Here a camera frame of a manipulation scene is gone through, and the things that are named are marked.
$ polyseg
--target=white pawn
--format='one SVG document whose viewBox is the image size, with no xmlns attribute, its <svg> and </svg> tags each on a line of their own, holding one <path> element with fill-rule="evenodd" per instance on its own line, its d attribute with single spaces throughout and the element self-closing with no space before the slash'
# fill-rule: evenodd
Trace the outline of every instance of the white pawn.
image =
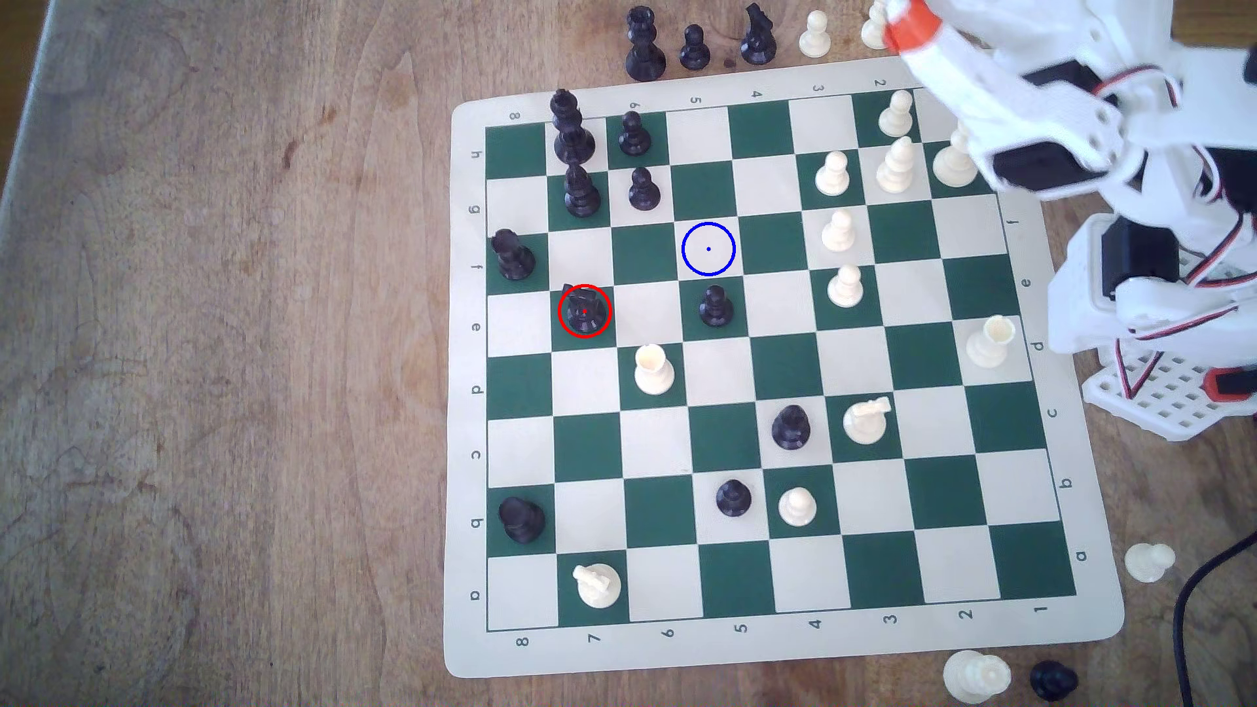
<svg viewBox="0 0 1257 707">
<path fill-rule="evenodd" d="M 998 655 L 977 650 L 953 653 L 943 665 L 943 684 L 960 702 L 978 704 L 1008 689 L 1013 672 Z"/>
<path fill-rule="evenodd" d="M 994 369 L 1008 357 L 1008 342 L 1017 335 L 1012 320 L 994 315 L 982 322 L 982 328 L 970 333 L 964 342 L 964 352 L 975 366 Z"/>
<path fill-rule="evenodd" d="M 877 127 L 881 132 L 891 137 L 903 137 L 913 130 L 913 94 L 906 91 L 896 91 L 890 94 L 890 106 L 877 116 Z"/>
<path fill-rule="evenodd" d="M 825 156 L 825 164 L 816 170 L 816 190 L 826 196 L 837 196 L 847 190 L 851 176 L 847 175 L 847 155 L 845 152 L 830 152 Z"/>
<path fill-rule="evenodd" d="M 804 57 L 820 59 L 830 53 L 830 35 L 825 28 L 830 24 L 830 18 L 821 10 L 812 10 L 807 14 L 807 31 L 798 38 L 798 50 Z"/>
<path fill-rule="evenodd" d="M 662 395 L 672 387 L 676 380 L 676 371 L 672 362 L 664 355 L 664 348 L 657 343 L 647 343 L 634 355 L 637 369 L 632 372 L 632 380 L 646 395 Z"/>
<path fill-rule="evenodd" d="M 1174 550 L 1169 545 L 1138 542 L 1126 551 L 1126 571 L 1141 582 L 1154 582 L 1174 566 Z"/>
</svg>

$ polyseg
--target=black pawn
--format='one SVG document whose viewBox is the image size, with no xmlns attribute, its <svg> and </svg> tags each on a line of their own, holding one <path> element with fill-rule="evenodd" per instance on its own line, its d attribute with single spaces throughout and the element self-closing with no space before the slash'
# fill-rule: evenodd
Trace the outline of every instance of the black pawn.
<svg viewBox="0 0 1257 707">
<path fill-rule="evenodd" d="M 519 243 L 519 237 L 510 229 L 499 229 L 490 240 L 493 252 L 498 255 L 498 272 L 507 279 L 524 279 L 533 274 L 537 257 L 527 245 Z"/>
<path fill-rule="evenodd" d="M 628 10 L 628 42 L 632 50 L 625 58 L 625 70 L 634 81 L 655 81 L 664 75 L 667 59 L 655 47 L 655 11 L 645 5 Z"/>
<path fill-rule="evenodd" d="M 585 117 L 576 104 L 576 96 L 566 88 L 559 88 L 551 98 L 551 112 L 554 113 L 554 156 L 564 165 L 583 165 L 593 156 L 593 133 L 581 123 Z"/>
<path fill-rule="evenodd" d="M 812 424 L 798 405 L 787 405 L 773 420 L 773 442 L 782 449 L 798 449 L 812 437 Z"/>
<path fill-rule="evenodd" d="M 563 179 L 563 205 L 567 213 L 578 219 L 592 216 L 602 206 L 602 195 L 593 186 L 590 172 L 581 165 L 568 165 Z"/>
<path fill-rule="evenodd" d="M 750 508 L 750 489 L 738 479 L 729 479 L 715 491 L 715 507 L 725 516 L 737 518 Z"/>
<path fill-rule="evenodd" d="M 1056 660 L 1043 660 L 1029 669 L 1029 687 L 1041 698 L 1056 702 L 1079 687 L 1079 674 Z"/>
<path fill-rule="evenodd" d="M 502 518 L 507 537 L 519 543 L 537 540 L 546 530 L 546 511 L 530 501 L 514 496 L 508 496 L 498 506 L 498 517 Z"/>
<path fill-rule="evenodd" d="M 703 44 L 703 28 L 690 25 L 685 28 L 685 47 L 681 47 L 681 65 L 691 72 L 706 68 L 711 60 L 711 50 Z"/>
<path fill-rule="evenodd" d="M 699 302 L 699 318 L 709 327 L 723 327 L 733 320 L 733 302 L 724 296 L 724 288 L 719 284 L 703 291 L 703 302 Z"/>
<path fill-rule="evenodd" d="M 750 16 L 750 25 L 745 36 L 742 38 L 742 58 L 748 64 L 760 67 L 773 60 L 777 55 L 777 40 L 773 39 L 773 21 L 759 9 L 758 3 L 747 5 L 747 15 Z"/>
<path fill-rule="evenodd" d="M 649 211 L 659 206 L 659 185 L 650 181 L 650 170 L 646 167 L 637 167 L 632 171 L 628 205 L 639 211 Z"/>
</svg>

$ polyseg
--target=wooden table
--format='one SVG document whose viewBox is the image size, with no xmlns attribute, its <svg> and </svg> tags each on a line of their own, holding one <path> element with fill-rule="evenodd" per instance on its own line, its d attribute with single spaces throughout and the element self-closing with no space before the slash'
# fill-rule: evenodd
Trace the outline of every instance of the wooden table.
<svg viewBox="0 0 1257 707">
<path fill-rule="evenodd" d="M 945 654 L 463 681 L 441 655 L 449 121 L 490 96 L 622 83 L 626 4 L 54 8 L 0 210 L 0 702 L 947 703 Z M 833 59 L 870 55 L 831 0 Z M 1224 0 L 1193 8 L 1242 42 Z M 811 5 L 768 0 L 782 52 Z M 657 3 L 669 53 L 738 3 Z M 665 78 L 683 70 L 671 62 Z M 1046 206 L 1061 258 L 1097 199 Z M 1080 376 L 1096 367 L 1079 356 Z M 1252 531 L 1249 420 L 1168 444 L 1087 408 L 1123 576 L 1114 639 L 998 653 L 1077 702 L 1178 699 L 1185 576 Z M 1200 702 L 1257 703 L 1257 555 L 1195 594 Z"/>
</svg>

